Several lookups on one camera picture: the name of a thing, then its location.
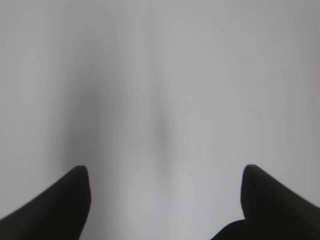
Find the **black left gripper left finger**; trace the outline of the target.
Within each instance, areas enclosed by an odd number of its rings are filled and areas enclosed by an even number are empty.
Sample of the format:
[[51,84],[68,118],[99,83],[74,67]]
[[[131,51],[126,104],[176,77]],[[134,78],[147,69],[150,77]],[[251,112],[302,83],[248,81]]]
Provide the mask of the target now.
[[91,206],[88,170],[78,165],[0,220],[2,240],[78,240]]

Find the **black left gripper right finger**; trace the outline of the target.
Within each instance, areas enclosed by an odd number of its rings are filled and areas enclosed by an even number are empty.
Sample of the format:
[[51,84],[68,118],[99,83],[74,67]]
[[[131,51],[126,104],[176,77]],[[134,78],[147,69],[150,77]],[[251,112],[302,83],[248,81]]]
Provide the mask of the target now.
[[215,240],[318,240],[320,209],[254,164],[243,170],[243,220],[222,228]]

